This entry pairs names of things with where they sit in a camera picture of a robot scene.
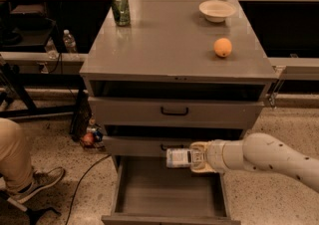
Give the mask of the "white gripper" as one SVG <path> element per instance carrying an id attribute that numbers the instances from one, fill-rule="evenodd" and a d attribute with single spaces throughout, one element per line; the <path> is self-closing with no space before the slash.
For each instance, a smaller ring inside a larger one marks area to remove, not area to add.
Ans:
<path id="1" fill-rule="evenodd" d="M 191 149 L 206 151 L 206 164 L 192 165 L 190 170 L 194 173 L 224 173 L 227 170 L 223 158 L 225 140 L 196 141 L 190 146 Z"/>

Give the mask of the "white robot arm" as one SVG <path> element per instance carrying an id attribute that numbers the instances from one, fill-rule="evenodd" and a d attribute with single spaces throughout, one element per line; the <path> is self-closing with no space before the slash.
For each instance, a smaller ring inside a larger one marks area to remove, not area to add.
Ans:
<path id="1" fill-rule="evenodd" d="M 196 141 L 190 149 L 199 153 L 191 166 L 193 172 L 271 171 L 319 192 L 319 160 L 266 133 L 252 133 L 242 140 Z"/>

